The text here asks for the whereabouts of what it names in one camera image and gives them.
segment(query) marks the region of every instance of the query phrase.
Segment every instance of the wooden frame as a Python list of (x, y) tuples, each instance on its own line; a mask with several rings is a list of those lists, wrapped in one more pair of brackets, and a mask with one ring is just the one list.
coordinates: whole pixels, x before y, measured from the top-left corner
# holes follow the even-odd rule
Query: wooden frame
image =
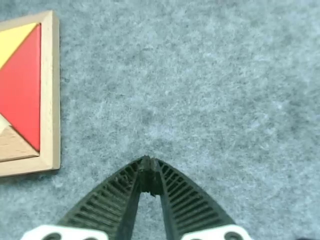
[(60, 168), (60, 56), (59, 20), (53, 11), (0, 22), (0, 31), (41, 24), (40, 153), (0, 162), (0, 177)]

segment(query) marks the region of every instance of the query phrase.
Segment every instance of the wooden triangle piece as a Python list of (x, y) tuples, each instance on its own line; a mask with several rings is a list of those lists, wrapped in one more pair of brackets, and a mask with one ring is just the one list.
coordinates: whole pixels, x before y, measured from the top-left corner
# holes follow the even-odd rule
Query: wooden triangle piece
[(36, 23), (0, 31), (0, 69), (35, 28)]
[(0, 162), (37, 156), (39, 153), (0, 114)]

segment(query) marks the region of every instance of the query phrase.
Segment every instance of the gray carpet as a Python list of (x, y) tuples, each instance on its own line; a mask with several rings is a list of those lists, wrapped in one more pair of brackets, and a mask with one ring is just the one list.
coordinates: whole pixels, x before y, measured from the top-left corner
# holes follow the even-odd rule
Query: gray carpet
[[(61, 22), (62, 167), (0, 179), (0, 240), (121, 166), (180, 169), (256, 240), (320, 238), (320, 1), (0, 0)], [(140, 200), (133, 240), (165, 239)]]

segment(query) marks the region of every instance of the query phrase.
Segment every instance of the yellow tangram piece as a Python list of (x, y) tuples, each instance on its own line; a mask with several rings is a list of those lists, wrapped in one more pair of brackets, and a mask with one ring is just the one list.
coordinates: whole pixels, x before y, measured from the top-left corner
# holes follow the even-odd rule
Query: yellow tangram piece
[(37, 23), (30, 23), (0, 31), (0, 69), (35, 28)]

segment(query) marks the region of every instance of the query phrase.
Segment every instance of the ribbed gripper pad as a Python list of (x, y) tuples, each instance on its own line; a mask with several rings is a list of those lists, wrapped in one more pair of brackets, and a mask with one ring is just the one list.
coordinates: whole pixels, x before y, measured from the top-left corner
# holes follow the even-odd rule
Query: ribbed gripper pad
[(234, 224), (227, 213), (187, 176), (161, 160), (158, 164), (163, 187), (163, 214), (169, 221), (166, 226), (168, 239), (180, 239), (186, 233)]
[(111, 240), (120, 236), (130, 239), (140, 196), (141, 160), (126, 165), (95, 187), (58, 224), (104, 231)]

